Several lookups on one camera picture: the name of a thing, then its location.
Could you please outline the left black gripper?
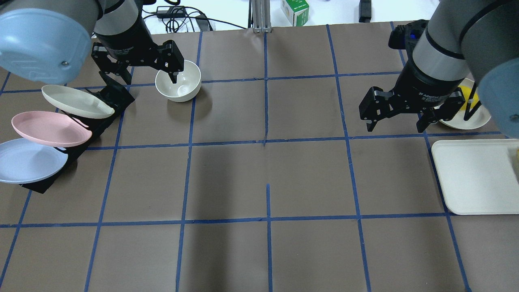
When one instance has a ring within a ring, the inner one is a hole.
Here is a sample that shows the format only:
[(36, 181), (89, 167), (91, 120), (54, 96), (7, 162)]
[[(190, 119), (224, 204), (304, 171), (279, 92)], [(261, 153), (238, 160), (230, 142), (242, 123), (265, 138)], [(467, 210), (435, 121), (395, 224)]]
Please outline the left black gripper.
[(172, 39), (165, 41), (158, 49), (150, 35), (97, 37), (99, 41), (92, 45), (93, 61), (104, 74), (120, 76), (126, 85), (132, 81), (129, 66), (161, 70), (167, 73), (174, 84), (178, 82), (178, 74), (184, 71), (184, 57)]

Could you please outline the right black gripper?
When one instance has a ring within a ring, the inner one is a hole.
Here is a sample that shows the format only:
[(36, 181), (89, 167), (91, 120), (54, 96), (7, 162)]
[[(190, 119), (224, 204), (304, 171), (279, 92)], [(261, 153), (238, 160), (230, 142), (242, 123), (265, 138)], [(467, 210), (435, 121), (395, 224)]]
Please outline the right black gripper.
[(361, 120), (368, 132), (385, 118), (399, 114), (422, 113), (417, 131), (423, 133), (430, 124), (452, 120), (465, 103), (457, 81), (427, 83), (417, 77), (399, 77), (392, 91), (371, 87), (358, 106)]

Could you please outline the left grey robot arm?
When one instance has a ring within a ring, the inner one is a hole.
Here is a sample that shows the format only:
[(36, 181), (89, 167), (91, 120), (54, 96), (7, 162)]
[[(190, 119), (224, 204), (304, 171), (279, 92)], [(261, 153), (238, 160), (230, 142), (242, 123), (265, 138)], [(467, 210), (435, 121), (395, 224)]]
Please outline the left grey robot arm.
[(34, 82), (65, 84), (87, 56), (100, 72), (131, 84), (128, 67), (184, 70), (174, 41), (154, 43), (142, 17), (152, 0), (2, 0), (1, 67)]

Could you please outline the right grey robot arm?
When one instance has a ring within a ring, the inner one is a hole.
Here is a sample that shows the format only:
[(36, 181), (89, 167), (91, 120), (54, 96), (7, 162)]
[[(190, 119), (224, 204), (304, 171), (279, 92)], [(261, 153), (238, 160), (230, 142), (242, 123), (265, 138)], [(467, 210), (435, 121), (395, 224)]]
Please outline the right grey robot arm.
[(451, 120), (465, 102), (456, 90), (472, 74), (481, 105), (517, 139), (518, 7), (517, 0), (441, 0), (430, 20), (397, 26), (388, 46), (408, 59), (393, 89), (371, 87), (361, 101), (367, 130), (399, 114), (420, 114), (420, 133)]

